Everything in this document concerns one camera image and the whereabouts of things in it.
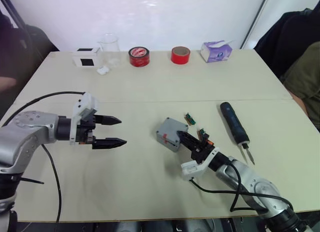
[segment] table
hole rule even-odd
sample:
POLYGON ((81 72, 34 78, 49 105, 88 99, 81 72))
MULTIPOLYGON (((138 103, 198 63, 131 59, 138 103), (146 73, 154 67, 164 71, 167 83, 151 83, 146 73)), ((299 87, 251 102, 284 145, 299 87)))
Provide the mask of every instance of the table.
MULTIPOLYGON (((218 63, 205 63, 192 51, 183 66, 172 63, 169 52, 151 52, 150 63, 142 68, 128 59, 122 53, 122 65, 101 76, 93 68, 77 68, 71 53, 52 52, 15 102, 57 91, 91 92, 100 102, 291 99, 254 50, 234 50, 228 61, 218 63)), ((74 102, 70 96, 50 101, 74 102)))

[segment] white wall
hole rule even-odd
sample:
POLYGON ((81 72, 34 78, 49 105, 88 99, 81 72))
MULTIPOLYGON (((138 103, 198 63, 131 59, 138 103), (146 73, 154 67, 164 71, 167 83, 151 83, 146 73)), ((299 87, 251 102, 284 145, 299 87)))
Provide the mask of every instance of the white wall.
POLYGON ((259 39, 277 22, 286 12, 302 11, 305 8, 313 9, 319 0, 267 0, 260 17, 250 34, 245 49, 252 49, 259 39))
POLYGON ((97 46, 106 32, 120 49, 200 49, 235 40, 239 48, 262 0, 11 0, 25 23, 44 30, 62 51, 97 46))

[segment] red adhesive tape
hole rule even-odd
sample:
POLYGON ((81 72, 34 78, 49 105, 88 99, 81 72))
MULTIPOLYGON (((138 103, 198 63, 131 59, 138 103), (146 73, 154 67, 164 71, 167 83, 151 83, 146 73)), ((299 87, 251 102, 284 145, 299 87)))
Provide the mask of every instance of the red adhesive tape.
POLYGON ((175 64, 186 64, 189 61, 190 50, 186 47, 175 47, 171 51, 171 61, 175 64))
POLYGON ((144 47, 135 47, 129 50, 131 65, 135 67, 143 67, 150 61, 149 50, 144 47))

